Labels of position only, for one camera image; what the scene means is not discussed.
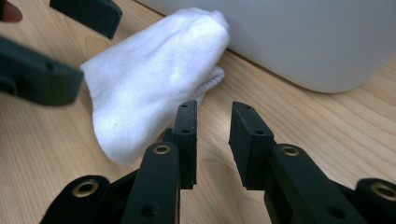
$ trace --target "white appliance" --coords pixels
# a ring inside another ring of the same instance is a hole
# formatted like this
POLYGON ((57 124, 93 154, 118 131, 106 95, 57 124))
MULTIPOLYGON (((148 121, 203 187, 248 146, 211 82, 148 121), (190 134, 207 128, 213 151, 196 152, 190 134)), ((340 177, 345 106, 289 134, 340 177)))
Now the white appliance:
POLYGON ((313 91, 350 90, 396 54, 396 0, 137 1, 222 12, 229 49, 313 91))

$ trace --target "mounting hole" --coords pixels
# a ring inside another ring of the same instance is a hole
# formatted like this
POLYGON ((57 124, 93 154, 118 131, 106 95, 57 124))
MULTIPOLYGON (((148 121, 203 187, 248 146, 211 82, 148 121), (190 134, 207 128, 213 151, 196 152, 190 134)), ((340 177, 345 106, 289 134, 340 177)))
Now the mounting hole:
POLYGON ((396 190, 391 189, 390 187, 381 184, 381 183, 374 183, 371 186, 371 190, 378 195, 379 197, 396 202, 396 190))
POLYGON ((165 145, 160 145, 160 146, 157 146, 154 148, 154 152, 156 154, 160 154, 160 155, 166 154, 170 151, 171 151, 171 148, 169 146, 165 146, 165 145))
POLYGON ((158 212, 160 210, 160 207, 156 203, 148 203, 143 206, 142 210, 140 210, 140 213, 142 214, 143 217, 156 217, 158 215, 158 212))
POLYGON ((347 217, 345 212, 337 207, 329 206, 326 208, 326 211, 338 219, 345 219, 347 217))
POLYGON ((85 180, 73 189, 73 195, 78 198, 88 197, 96 192, 98 188, 99 184, 94 179, 85 180))
POLYGON ((54 69, 53 63, 47 62, 46 63, 46 68, 47 68, 48 71, 52 72, 53 69, 54 69))
POLYGON ((297 156, 299 154, 298 150, 294 147, 282 147, 281 149, 288 156, 297 156))

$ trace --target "fabric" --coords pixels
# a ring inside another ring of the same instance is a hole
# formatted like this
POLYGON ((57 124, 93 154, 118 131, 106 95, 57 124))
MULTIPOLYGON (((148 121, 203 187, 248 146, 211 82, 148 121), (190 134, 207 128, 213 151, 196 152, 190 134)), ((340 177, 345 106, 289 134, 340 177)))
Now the fabric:
POLYGON ((218 11, 182 9, 81 66, 102 150, 130 164, 168 127, 177 107, 201 101, 224 72, 216 66, 230 42, 218 11))

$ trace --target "black plastic bracket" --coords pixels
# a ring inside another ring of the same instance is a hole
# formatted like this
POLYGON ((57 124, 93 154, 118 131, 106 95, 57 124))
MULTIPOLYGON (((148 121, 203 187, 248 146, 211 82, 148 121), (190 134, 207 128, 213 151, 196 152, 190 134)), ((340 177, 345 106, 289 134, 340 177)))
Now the black plastic bracket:
POLYGON ((196 184, 196 109, 195 101, 178 108, 174 128, 147 148, 138 170, 112 184, 99 175, 72 181, 41 223, 179 223, 180 190, 196 184))
POLYGON ((396 185, 331 181, 305 153, 274 136, 250 105, 233 102, 230 146, 243 186, 265 190, 273 223, 396 223, 396 185))
POLYGON ((41 105, 68 105, 83 74, 0 36, 0 91, 41 105))
POLYGON ((113 38, 122 17, 110 0, 51 0, 49 6, 107 38, 113 38))

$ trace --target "wooden table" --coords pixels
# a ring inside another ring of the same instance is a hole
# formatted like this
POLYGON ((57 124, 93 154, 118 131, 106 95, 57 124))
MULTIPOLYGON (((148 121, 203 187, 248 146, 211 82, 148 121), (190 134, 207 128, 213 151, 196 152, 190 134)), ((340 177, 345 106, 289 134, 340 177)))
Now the wooden table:
MULTIPOLYGON (((12 1, 24 20, 0 34, 78 68, 141 31, 161 15, 132 0, 116 1, 123 18, 112 41, 49 8, 49 1, 12 1)), ((358 88, 337 94, 302 89, 227 51, 226 78, 198 110, 198 185, 181 193, 181 223, 270 223, 263 192, 242 188, 228 146, 232 101, 252 105, 278 143, 305 149, 324 173, 347 187, 358 179, 396 182, 396 58, 358 88)), ((0 223, 37 223, 70 181, 110 181, 139 167, 110 161, 92 129, 83 84, 77 101, 44 107, 0 93, 0 223)))

